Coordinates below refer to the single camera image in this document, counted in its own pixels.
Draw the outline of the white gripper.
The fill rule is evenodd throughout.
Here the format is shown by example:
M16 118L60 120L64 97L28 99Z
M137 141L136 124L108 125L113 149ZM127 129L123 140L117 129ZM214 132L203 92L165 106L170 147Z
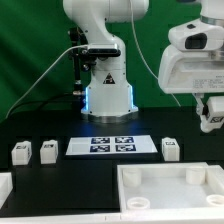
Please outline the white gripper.
M196 113L203 114L203 93L224 92L224 61L208 52L182 52L169 45L161 58L158 83L166 94L194 93Z

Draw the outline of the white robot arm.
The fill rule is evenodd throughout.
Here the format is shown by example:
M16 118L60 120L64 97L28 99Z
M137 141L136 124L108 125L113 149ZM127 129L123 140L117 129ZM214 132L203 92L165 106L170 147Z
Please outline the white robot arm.
M159 68L158 84L168 94L224 91L224 0L193 0L200 17L172 28ZM117 122L138 112L126 79L126 47L109 33L108 23L144 17L149 0L63 0L63 8L87 39L84 56L91 82L82 114L101 122Z

